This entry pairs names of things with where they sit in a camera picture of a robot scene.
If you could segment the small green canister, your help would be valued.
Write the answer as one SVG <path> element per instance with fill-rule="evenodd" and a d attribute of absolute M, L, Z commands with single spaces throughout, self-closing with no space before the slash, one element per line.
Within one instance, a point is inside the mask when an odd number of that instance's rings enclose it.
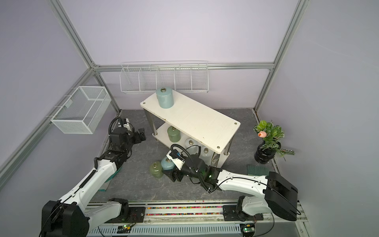
<path fill-rule="evenodd" d="M 177 128 L 170 126 L 167 129 L 168 138 L 172 143 L 177 143 L 181 140 L 181 132 Z"/>

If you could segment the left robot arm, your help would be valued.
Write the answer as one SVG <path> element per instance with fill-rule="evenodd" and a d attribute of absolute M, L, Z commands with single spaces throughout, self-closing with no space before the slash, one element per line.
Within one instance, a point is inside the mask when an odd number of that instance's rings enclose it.
<path fill-rule="evenodd" d="M 42 208 L 41 237 L 85 237 L 107 221 L 130 219 L 128 200 L 112 198 L 92 211 L 86 207 L 101 188 L 132 154 L 132 147 L 146 140 L 145 130 L 131 131 L 117 127 L 109 134 L 110 146 L 94 159 L 94 168 L 72 190 Z"/>

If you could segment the grey canister right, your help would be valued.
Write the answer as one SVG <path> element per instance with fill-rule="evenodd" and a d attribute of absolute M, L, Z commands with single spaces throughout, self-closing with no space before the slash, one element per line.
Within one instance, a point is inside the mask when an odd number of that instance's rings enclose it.
<path fill-rule="evenodd" d="M 202 151 L 202 156 L 205 158 L 211 157 L 213 152 L 209 150 L 208 148 L 204 148 Z"/>

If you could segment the green dustpan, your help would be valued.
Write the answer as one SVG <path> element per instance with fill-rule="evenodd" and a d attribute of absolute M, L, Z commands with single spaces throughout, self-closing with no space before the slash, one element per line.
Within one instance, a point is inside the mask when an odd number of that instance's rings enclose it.
<path fill-rule="evenodd" d="M 268 176 L 270 169 L 264 166 L 247 166 L 247 174 L 249 176 Z"/>

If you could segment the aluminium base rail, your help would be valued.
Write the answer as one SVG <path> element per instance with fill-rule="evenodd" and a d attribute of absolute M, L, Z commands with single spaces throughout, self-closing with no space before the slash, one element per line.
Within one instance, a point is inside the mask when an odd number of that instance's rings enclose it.
<path fill-rule="evenodd" d="M 240 214 L 236 200 L 131 201 L 131 220 L 107 221 L 90 231 L 90 237 L 226 236 L 310 237 L 304 213 L 294 222 L 270 213 Z"/>

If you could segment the grey canister left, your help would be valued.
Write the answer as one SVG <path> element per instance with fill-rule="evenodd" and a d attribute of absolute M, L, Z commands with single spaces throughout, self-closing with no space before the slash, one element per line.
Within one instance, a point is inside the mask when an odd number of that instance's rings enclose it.
<path fill-rule="evenodd" d="M 196 153 L 198 151 L 197 142 L 192 138 L 188 138 L 185 141 L 185 148 L 190 154 Z"/>

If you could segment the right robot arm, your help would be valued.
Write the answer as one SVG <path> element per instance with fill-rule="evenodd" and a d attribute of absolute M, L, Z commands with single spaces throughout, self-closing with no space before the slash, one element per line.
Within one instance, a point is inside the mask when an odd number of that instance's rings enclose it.
<path fill-rule="evenodd" d="M 297 209 L 298 189 L 279 173 L 270 171 L 267 175 L 249 176 L 208 166 L 200 158 L 174 159 L 170 155 L 162 159 L 161 166 L 163 174 L 172 182 L 188 177 L 197 179 L 197 184 L 209 194 L 214 191 L 242 193 L 236 207 L 239 215 L 273 213 L 281 219 L 296 221 L 301 214 Z"/>

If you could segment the white two-tier shelf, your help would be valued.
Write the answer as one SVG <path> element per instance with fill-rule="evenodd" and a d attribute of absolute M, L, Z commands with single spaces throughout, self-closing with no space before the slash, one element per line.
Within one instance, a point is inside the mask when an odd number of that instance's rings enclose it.
<path fill-rule="evenodd" d="M 241 123 L 214 109 L 211 109 L 181 93 L 173 91 L 174 105 L 164 109 L 160 107 L 156 94 L 149 96 L 140 103 L 153 131 L 153 137 L 170 147 L 173 142 L 168 136 L 168 128 L 175 127 L 181 132 L 181 146 L 189 138 L 199 146 L 205 146 L 214 152 L 208 162 L 221 168 L 230 153 L 230 146 Z"/>

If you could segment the white mesh basket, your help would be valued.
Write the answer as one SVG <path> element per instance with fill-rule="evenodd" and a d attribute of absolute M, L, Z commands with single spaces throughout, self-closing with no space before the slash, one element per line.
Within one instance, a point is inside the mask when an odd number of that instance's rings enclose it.
<path fill-rule="evenodd" d="M 64 134 L 93 134 L 110 102 L 105 87 L 80 86 L 50 121 Z"/>

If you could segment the grey canister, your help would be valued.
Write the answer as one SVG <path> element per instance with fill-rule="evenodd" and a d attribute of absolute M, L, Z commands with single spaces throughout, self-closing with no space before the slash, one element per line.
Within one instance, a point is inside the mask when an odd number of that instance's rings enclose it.
<path fill-rule="evenodd" d="M 202 156 L 205 158 L 211 157 L 213 152 L 209 150 L 208 148 L 204 148 L 202 151 Z"/>
<path fill-rule="evenodd" d="M 196 153 L 198 151 L 197 142 L 192 138 L 188 138 L 185 141 L 185 148 L 190 154 Z"/>

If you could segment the large green canister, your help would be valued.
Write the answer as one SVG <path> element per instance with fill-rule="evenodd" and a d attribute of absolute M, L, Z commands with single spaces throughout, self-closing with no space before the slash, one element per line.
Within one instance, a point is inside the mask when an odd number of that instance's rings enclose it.
<path fill-rule="evenodd" d="M 155 178 L 161 178 L 163 176 L 162 165 L 160 162 L 154 162 L 149 167 L 150 174 Z"/>

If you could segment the light blue canister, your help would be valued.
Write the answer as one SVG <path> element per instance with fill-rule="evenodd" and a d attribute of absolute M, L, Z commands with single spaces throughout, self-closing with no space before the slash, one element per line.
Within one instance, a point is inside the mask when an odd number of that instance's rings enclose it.
<path fill-rule="evenodd" d="M 174 162 L 169 158 L 163 158 L 161 166 L 163 170 L 173 170 L 176 167 Z"/>
<path fill-rule="evenodd" d="M 170 87 L 161 87 L 156 90 L 156 96 L 159 106 L 163 109 L 169 109 L 174 105 L 173 90 Z"/>

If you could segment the artificial plant in black pot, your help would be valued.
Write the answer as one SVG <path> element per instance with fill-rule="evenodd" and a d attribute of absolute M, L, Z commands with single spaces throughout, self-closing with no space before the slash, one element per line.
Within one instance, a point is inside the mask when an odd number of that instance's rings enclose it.
<path fill-rule="evenodd" d="M 284 138 L 285 132 L 281 126 L 274 125 L 273 122 L 261 120 L 255 127 L 254 131 L 258 137 L 262 139 L 262 143 L 258 146 L 254 158 L 260 164 L 267 164 L 276 155 L 284 157 L 286 155 L 295 155 L 293 150 L 284 149 L 280 140 Z"/>

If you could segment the green work glove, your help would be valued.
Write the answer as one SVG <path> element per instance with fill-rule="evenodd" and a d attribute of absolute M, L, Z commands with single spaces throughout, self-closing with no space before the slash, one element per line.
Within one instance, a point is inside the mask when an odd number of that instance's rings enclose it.
<path fill-rule="evenodd" d="M 110 182 L 112 181 L 112 179 L 113 179 L 113 175 L 112 176 L 110 176 L 104 183 L 103 183 L 103 185 L 98 189 L 98 191 L 100 191 L 100 192 L 105 192 L 105 191 L 107 191 L 107 189 L 108 189 L 108 187 L 109 187 L 109 185 L 110 185 Z"/>

